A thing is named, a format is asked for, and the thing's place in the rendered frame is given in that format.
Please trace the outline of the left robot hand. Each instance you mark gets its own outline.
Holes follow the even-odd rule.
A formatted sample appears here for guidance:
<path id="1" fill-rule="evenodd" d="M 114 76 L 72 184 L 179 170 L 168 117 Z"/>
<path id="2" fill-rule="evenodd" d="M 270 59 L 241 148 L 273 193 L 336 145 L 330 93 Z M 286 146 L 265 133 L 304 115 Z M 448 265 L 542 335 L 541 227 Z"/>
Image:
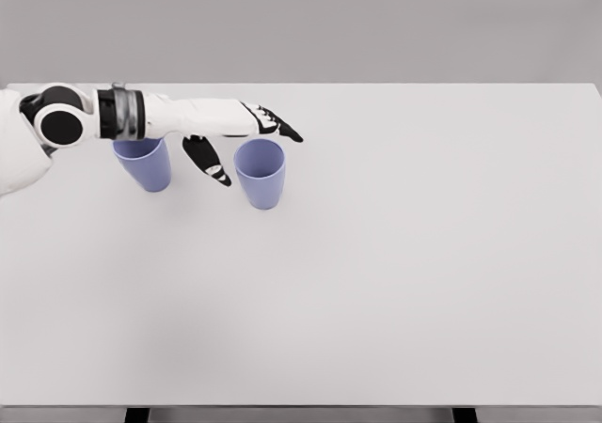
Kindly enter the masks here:
<path id="1" fill-rule="evenodd" d="M 182 148 L 206 176 L 226 186 L 231 179 L 211 144 L 211 136 L 248 137 L 278 133 L 296 143 L 303 137 L 286 121 L 262 105 L 230 99 L 192 100 L 186 113 Z"/>

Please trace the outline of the lavender plastic cup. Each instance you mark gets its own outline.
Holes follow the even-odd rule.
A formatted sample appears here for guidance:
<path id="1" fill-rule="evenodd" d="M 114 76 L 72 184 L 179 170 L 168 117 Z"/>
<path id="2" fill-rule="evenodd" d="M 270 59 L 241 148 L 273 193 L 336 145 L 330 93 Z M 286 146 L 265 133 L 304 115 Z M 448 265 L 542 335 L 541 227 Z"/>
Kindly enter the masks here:
<path id="1" fill-rule="evenodd" d="M 282 147 L 269 139 L 252 139 L 234 153 L 234 166 L 249 203 L 260 210 L 280 201 L 286 174 Z"/>
<path id="2" fill-rule="evenodd" d="M 161 192 L 171 183 L 171 165 L 163 138 L 114 141 L 112 149 L 124 170 L 147 192 Z"/>

